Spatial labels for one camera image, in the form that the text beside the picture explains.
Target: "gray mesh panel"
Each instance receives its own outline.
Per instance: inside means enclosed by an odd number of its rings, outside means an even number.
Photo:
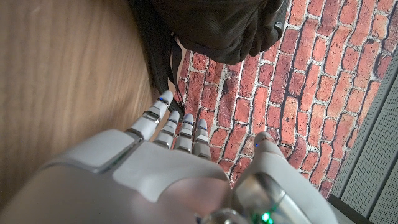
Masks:
[[[378,190],[394,165],[398,146],[398,79],[395,80],[380,115],[372,128],[348,185],[341,198],[367,217]]]
[[[345,190],[345,185],[350,178],[350,173],[354,169],[355,161],[358,159],[364,144],[367,141],[367,136],[371,131],[371,127],[373,125],[374,120],[377,118],[377,112],[381,108],[384,98],[388,94],[389,87],[392,85],[392,82],[395,80],[396,71],[398,69],[398,54],[394,54],[389,68],[386,71],[384,79],[381,83],[378,93],[376,94],[373,103],[366,115],[366,119],[364,120],[361,128],[359,129],[358,137],[355,140],[354,146],[349,153],[349,156],[343,162],[339,174],[333,184],[333,188],[331,193],[338,198],[341,198],[343,192]]]
[[[373,223],[398,222],[398,164],[383,188],[369,220]]]

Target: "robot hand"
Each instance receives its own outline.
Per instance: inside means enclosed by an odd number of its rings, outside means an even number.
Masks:
[[[194,128],[187,114],[176,137],[173,112],[150,142],[172,98],[163,93],[126,132],[103,131],[46,163],[0,223],[337,223],[265,132],[232,190],[211,162],[204,120]]]

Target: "black backpack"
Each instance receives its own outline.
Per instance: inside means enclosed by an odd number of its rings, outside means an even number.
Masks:
[[[234,65],[247,54],[267,50],[282,36],[287,0],[128,0],[146,48],[150,72],[159,93],[176,87],[178,102],[169,109],[185,114],[177,85],[182,51]]]

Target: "wooden floor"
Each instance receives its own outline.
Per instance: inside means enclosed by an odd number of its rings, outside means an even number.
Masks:
[[[125,0],[0,1],[0,208],[53,155],[152,104]]]

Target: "red brick wall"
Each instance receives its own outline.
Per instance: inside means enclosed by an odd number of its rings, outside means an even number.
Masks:
[[[212,157],[231,184],[268,131],[327,197],[398,41],[396,0],[293,0],[282,39],[223,65],[188,52],[179,86],[206,119]]]

